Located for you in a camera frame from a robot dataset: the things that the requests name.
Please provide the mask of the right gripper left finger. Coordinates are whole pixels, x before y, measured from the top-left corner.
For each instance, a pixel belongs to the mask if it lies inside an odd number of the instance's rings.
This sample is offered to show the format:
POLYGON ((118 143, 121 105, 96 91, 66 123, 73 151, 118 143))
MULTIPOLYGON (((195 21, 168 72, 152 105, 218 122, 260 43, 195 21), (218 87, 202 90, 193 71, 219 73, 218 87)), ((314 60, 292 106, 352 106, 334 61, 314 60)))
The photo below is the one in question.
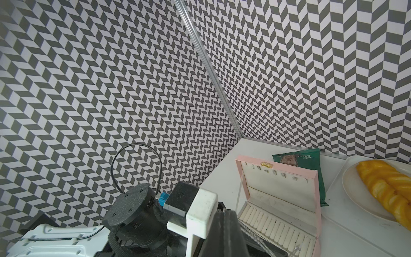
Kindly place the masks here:
POLYGON ((229 217, 231 210, 217 211, 213 217, 208 236, 204 240, 199 257, 228 257, 229 217))

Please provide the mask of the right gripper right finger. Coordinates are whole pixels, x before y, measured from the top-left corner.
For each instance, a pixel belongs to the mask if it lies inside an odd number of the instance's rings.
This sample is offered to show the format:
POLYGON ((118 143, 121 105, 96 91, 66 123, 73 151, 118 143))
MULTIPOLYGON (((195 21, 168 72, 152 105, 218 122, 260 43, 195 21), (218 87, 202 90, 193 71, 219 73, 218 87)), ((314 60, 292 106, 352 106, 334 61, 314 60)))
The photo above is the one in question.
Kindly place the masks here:
POLYGON ((235 211, 224 212, 224 256, 249 257, 246 241, 235 211))

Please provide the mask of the pink jewelry box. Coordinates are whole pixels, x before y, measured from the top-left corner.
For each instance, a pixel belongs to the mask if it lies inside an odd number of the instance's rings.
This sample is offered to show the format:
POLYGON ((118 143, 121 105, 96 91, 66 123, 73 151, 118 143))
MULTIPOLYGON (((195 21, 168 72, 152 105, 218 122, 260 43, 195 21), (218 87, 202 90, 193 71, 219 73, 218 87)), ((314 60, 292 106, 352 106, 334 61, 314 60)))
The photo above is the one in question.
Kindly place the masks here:
POLYGON ((285 257, 321 255, 321 200, 318 172, 274 161, 236 159, 245 202, 239 221, 285 257))

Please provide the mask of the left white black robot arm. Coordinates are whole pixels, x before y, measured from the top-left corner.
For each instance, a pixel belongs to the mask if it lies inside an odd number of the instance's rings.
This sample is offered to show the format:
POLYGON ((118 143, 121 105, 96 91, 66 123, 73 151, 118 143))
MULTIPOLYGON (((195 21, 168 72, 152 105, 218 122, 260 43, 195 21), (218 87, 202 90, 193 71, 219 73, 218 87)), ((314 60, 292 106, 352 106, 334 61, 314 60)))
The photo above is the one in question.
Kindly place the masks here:
POLYGON ((170 234, 163 206, 169 194, 140 184, 121 193, 96 227, 58 228, 33 222, 9 257, 165 257, 170 234))

